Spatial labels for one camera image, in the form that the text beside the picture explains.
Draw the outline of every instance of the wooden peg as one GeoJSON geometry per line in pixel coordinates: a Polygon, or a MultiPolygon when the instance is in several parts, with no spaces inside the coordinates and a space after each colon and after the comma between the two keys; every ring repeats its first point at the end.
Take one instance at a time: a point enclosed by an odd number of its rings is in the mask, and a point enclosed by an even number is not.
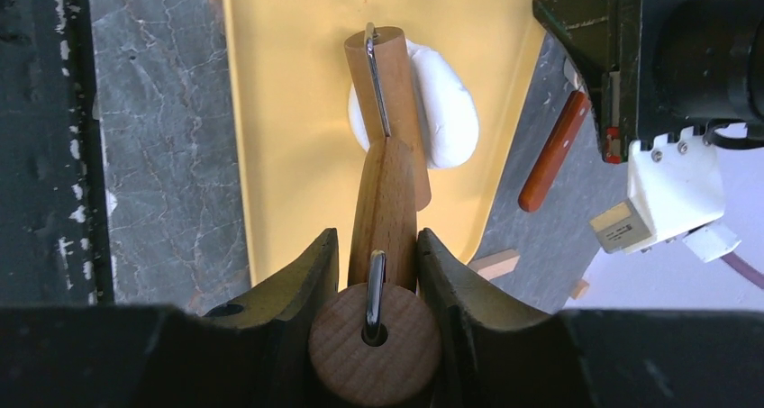
{"type": "MultiPolygon", "coordinates": [[[[422,131],[416,110],[411,62],[406,50],[405,35],[400,28],[379,27],[374,41],[379,84],[386,104],[391,136],[405,142],[414,157],[416,211],[420,211],[430,203],[432,192],[427,173],[427,159],[424,156],[422,131]]],[[[354,34],[345,41],[345,56],[356,88],[363,122],[366,125],[368,142],[373,144],[385,135],[382,132],[377,99],[368,69],[364,32],[354,34]]]]}
{"type": "Polygon", "coordinates": [[[316,406],[429,407],[441,361],[441,334],[419,297],[385,284],[381,321],[387,338],[378,347],[362,339],[366,284],[340,292],[318,313],[308,355],[329,401],[316,406]]]}
{"type": "Polygon", "coordinates": [[[578,300],[579,298],[583,297],[587,291],[589,290],[589,283],[581,279],[576,283],[576,287],[573,288],[573,292],[570,293],[570,298],[573,300],[578,300]]]}

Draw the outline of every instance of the orange handle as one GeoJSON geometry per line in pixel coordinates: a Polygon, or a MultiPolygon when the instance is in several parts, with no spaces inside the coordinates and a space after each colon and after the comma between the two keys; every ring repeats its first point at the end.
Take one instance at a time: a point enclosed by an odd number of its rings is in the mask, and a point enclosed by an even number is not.
{"type": "Polygon", "coordinates": [[[550,137],[541,150],[541,155],[525,181],[523,191],[520,192],[520,198],[517,200],[520,208],[528,213],[541,208],[591,108],[592,105],[586,93],[574,91],[570,94],[565,107],[559,113],[550,137]]]}

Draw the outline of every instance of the small wooden block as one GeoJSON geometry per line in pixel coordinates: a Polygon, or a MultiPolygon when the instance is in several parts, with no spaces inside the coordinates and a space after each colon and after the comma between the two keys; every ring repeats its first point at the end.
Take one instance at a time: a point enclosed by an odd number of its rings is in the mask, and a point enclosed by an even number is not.
{"type": "Polygon", "coordinates": [[[576,287],[573,289],[573,292],[570,293],[570,298],[572,298],[573,300],[578,300],[579,298],[583,297],[588,290],[589,290],[589,283],[586,280],[581,279],[576,284],[576,287]]]}
{"type": "Polygon", "coordinates": [[[476,259],[470,262],[467,267],[481,275],[485,280],[492,280],[507,273],[512,273],[514,268],[517,267],[518,260],[520,260],[520,254],[517,253],[517,250],[509,249],[485,258],[476,259]]]}

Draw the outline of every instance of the metal pin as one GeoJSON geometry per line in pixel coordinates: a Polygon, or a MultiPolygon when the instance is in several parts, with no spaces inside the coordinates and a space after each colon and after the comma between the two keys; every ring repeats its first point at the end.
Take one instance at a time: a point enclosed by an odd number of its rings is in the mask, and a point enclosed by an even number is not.
{"type": "Polygon", "coordinates": [[[363,35],[363,41],[366,45],[366,56],[368,60],[368,69],[371,72],[371,82],[374,85],[374,96],[377,98],[377,108],[379,117],[382,120],[382,131],[385,136],[390,137],[390,121],[387,119],[387,109],[385,108],[385,99],[382,98],[382,86],[379,84],[379,72],[377,71],[377,59],[374,57],[374,39],[377,37],[377,29],[374,23],[366,24],[366,31],[363,35]]]}
{"type": "Polygon", "coordinates": [[[372,347],[381,345],[380,327],[382,284],[385,282],[385,264],[387,257],[382,250],[371,252],[368,266],[368,290],[366,292],[366,322],[363,326],[363,340],[372,347]]]}

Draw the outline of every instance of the yellow plastic board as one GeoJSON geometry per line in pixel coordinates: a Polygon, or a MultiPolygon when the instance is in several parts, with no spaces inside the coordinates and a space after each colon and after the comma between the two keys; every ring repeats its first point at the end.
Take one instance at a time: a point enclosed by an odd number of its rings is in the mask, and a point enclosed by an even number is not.
{"type": "Polygon", "coordinates": [[[342,44],[366,22],[438,50],[472,93],[480,141],[465,165],[430,171],[418,213],[462,262],[480,244],[544,31],[531,0],[223,0],[252,284],[327,227],[340,285],[365,153],[348,123],[342,44]]]}

